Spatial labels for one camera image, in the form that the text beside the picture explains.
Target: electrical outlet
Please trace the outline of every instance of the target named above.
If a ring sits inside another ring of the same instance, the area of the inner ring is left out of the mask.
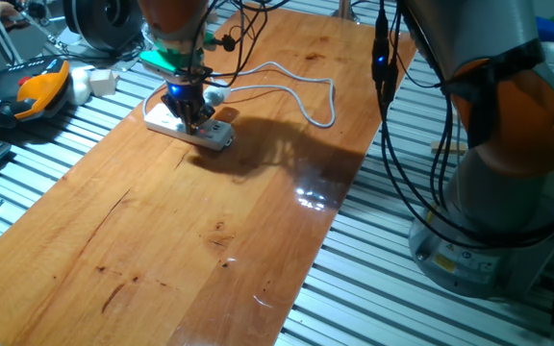
[[[234,138],[230,124],[213,119],[202,124],[194,135],[188,135],[181,119],[172,115],[163,103],[158,104],[146,114],[144,123],[149,130],[216,151],[221,151],[224,147],[229,146]]]

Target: wood grain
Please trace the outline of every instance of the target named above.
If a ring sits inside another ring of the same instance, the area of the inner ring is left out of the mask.
[[[135,109],[0,237],[0,345],[274,342],[380,116],[373,28],[269,19],[248,68],[333,78],[335,126],[308,124],[285,92],[242,91],[218,109],[236,139],[214,153],[146,130]],[[207,55],[221,72],[236,60]],[[256,84],[292,87],[311,116],[330,116],[327,86],[273,71],[237,81]]]

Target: metal screw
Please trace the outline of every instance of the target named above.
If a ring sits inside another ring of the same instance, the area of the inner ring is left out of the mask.
[[[429,255],[428,254],[425,254],[425,253],[417,253],[415,254],[415,257],[420,260],[420,261],[423,261],[423,260],[426,260],[429,258]]]

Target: white cable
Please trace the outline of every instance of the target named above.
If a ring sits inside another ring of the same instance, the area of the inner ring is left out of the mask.
[[[144,101],[142,101],[142,117],[146,117],[146,104],[149,102],[149,99],[153,97],[163,86],[165,86],[165,83],[162,83],[158,86],[155,86],[155,88],[151,91],[149,96],[144,98]]]
[[[292,77],[293,79],[295,79],[297,81],[310,82],[310,83],[326,83],[326,82],[330,83],[331,88],[330,88],[330,91],[329,91],[329,102],[330,102],[330,107],[331,107],[331,120],[328,123],[325,123],[325,124],[322,124],[320,122],[317,122],[317,121],[313,120],[307,114],[307,112],[305,111],[305,107],[303,106],[303,102],[300,100],[300,98],[298,97],[296,92],[294,92],[294,90],[292,90],[292,89],[290,89],[289,87],[286,87],[286,86],[241,86],[241,87],[233,88],[232,91],[247,90],[247,89],[251,89],[251,88],[278,88],[278,89],[281,89],[281,90],[285,90],[285,91],[289,92],[292,96],[294,96],[294,98],[296,99],[296,102],[298,102],[298,106],[300,107],[300,110],[303,112],[303,116],[305,116],[307,121],[309,121],[310,123],[316,125],[319,128],[322,128],[322,129],[330,128],[331,126],[333,126],[335,124],[335,120],[337,119],[337,116],[335,114],[335,100],[334,100],[334,96],[333,96],[334,93],[335,93],[335,83],[333,82],[332,79],[330,79],[330,78],[314,79],[314,78],[305,78],[305,77],[296,76],[295,74],[293,74],[293,73],[289,72],[288,70],[286,70],[282,65],[280,65],[277,62],[265,62],[265,63],[261,64],[260,66],[254,68],[254,69],[251,69],[251,70],[245,71],[245,72],[240,72],[239,75],[240,76],[245,76],[245,75],[249,75],[249,74],[252,74],[252,73],[256,73],[261,68],[263,68],[265,66],[268,66],[268,65],[274,65],[274,66],[278,67],[279,69],[284,71],[284,73],[286,73],[288,76]]]

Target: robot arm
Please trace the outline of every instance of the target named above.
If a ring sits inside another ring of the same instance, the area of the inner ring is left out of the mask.
[[[205,104],[204,80],[207,76],[203,45],[213,36],[204,28],[208,0],[138,0],[147,20],[157,51],[142,52],[144,66],[166,80],[162,101],[193,135],[214,114]]]

